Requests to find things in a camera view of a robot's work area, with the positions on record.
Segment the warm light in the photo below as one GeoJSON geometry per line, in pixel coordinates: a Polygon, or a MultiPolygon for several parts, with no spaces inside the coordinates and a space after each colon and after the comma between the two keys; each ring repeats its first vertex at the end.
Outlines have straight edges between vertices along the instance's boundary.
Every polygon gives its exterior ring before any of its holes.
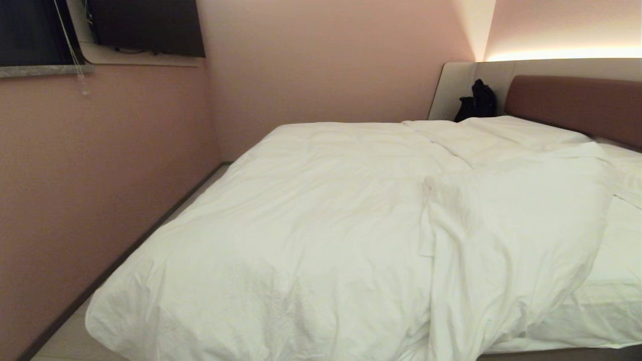
{"type": "Polygon", "coordinates": [[[535,59],[642,58],[642,47],[520,51],[491,55],[487,62],[535,59]]]}

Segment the wall-mounted tv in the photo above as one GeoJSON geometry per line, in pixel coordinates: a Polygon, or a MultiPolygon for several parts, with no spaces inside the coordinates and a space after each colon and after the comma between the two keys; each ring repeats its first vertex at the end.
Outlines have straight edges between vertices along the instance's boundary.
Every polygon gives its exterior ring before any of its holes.
{"type": "Polygon", "coordinates": [[[196,0],[81,0],[99,45],[205,57],[196,0]]]}

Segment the pink wall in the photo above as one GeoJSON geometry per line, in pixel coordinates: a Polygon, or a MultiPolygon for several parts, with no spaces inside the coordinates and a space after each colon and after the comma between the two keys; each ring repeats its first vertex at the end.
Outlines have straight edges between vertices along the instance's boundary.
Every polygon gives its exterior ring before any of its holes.
{"type": "Polygon", "coordinates": [[[0,360],[220,161],[204,67],[0,79],[0,360]]]}
{"type": "Polygon", "coordinates": [[[497,0],[485,57],[556,57],[559,50],[559,57],[622,57],[626,52],[617,48],[642,46],[641,22],[640,0],[497,0]],[[591,52],[595,48],[612,51],[591,52]]]}
{"type": "Polygon", "coordinates": [[[278,125],[426,119],[474,61],[450,0],[200,1],[224,160],[278,125]]]}

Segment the black backpack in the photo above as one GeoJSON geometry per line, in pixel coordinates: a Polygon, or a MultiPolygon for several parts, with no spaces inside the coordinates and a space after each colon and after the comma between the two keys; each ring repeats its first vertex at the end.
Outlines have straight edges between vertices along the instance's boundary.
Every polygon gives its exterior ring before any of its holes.
{"type": "Polygon", "coordinates": [[[455,122],[470,117],[488,118],[497,116],[497,98],[492,89],[477,79],[473,85],[473,96],[459,98],[462,106],[455,116],[455,122]]]}

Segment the baseboard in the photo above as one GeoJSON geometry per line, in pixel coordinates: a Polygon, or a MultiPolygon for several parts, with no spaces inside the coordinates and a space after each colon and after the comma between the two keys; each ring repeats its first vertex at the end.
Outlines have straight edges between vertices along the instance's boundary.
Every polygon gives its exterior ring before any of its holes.
{"type": "Polygon", "coordinates": [[[53,321],[46,330],[44,330],[37,339],[18,357],[17,361],[30,361],[47,341],[62,327],[65,322],[85,303],[89,297],[102,285],[114,271],[127,260],[127,258],[140,247],[163,223],[185,203],[194,193],[196,193],[218,170],[224,166],[231,165],[232,162],[222,162],[213,171],[209,172],[196,186],[194,186],[185,196],[183,196],[172,208],[156,221],[145,233],[143,233],[136,242],[122,253],[103,273],[100,274],[70,305],[58,318],[53,321]]]}

